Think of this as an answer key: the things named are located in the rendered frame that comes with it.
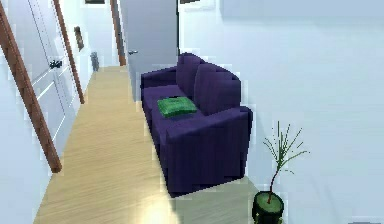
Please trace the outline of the green cushion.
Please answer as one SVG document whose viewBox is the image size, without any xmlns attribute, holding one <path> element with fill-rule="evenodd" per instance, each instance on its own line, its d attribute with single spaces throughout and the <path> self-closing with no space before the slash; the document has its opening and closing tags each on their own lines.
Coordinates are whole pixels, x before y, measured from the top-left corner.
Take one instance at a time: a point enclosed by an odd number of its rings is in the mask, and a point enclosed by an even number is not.
<svg viewBox="0 0 384 224">
<path fill-rule="evenodd" d="M 187 97 L 169 97 L 157 101 L 161 115 L 165 118 L 195 113 L 195 104 Z"/>
</svg>

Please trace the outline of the dark purple sofa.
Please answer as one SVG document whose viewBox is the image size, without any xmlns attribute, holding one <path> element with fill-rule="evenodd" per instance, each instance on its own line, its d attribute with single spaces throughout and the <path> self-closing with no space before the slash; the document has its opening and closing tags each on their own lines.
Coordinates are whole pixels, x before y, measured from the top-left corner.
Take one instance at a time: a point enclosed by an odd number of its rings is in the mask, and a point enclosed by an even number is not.
<svg viewBox="0 0 384 224">
<path fill-rule="evenodd" d="M 141 75 L 142 108 L 171 197 L 244 176 L 253 112 L 240 104 L 241 91 L 236 75 L 192 53 Z M 164 117 L 158 102 L 178 97 L 196 111 Z"/>
</svg>

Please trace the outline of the grey room door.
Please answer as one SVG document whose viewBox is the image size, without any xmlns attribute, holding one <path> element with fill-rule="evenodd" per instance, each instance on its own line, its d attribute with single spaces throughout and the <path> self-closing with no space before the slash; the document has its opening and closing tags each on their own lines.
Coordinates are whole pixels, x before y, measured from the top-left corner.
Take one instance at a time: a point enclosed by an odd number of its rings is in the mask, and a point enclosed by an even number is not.
<svg viewBox="0 0 384 224">
<path fill-rule="evenodd" d="M 132 95 L 138 101 L 142 74 L 177 63 L 177 0 L 120 0 L 120 9 Z M 132 50 L 138 53 L 129 55 Z"/>
</svg>

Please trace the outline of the house plant in black pot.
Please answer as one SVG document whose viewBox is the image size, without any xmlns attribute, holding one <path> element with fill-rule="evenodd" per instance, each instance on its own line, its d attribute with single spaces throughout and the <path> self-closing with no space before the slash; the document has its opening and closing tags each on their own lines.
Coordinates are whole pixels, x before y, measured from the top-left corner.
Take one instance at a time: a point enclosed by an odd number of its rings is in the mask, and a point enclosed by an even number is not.
<svg viewBox="0 0 384 224">
<path fill-rule="evenodd" d="M 274 183 L 281 171 L 293 173 L 284 166 L 291 160 L 303 154 L 309 154 L 308 150 L 300 151 L 303 141 L 297 142 L 302 128 L 289 139 L 291 125 L 288 125 L 285 131 L 280 129 L 280 122 L 277 122 L 276 129 L 273 132 L 272 139 L 265 138 L 263 144 L 271 152 L 276 163 L 276 170 L 271 178 L 269 188 L 259 191 L 255 194 L 252 204 L 252 218 L 254 224 L 282 224 L 285 204 L 283 199 L 277 195 L 274 190 Z"/>
</svg>

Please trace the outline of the white panelled room door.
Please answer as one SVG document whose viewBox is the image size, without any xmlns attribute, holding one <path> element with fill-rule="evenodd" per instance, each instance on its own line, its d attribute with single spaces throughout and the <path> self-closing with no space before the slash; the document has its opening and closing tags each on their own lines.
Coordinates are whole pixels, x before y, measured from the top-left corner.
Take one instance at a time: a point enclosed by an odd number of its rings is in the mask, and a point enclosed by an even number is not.
<svg viewBox="0 0 384 224">
<path fill-rule="evenodd" d="M 1 0 L 58 154 L 80 107 L 53 0 Z M 53 60 L 60 68 L 50 69 Z"/>
</svg>

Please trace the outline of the brown framed wall picture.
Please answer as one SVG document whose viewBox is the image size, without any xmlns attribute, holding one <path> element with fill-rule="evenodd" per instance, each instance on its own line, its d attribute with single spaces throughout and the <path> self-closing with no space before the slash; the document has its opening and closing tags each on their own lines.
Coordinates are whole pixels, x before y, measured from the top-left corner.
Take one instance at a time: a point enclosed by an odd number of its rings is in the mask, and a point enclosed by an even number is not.
<svg viewBox="0 0 384 224">
<path fill-rule="evenodd" d="M 76 43 L 79 52 L 84 48 L 84 42 L 81 34 L 81 29 L 79 26 L 74 27 L 75 37 L 76 37 Z"/>
</svg>

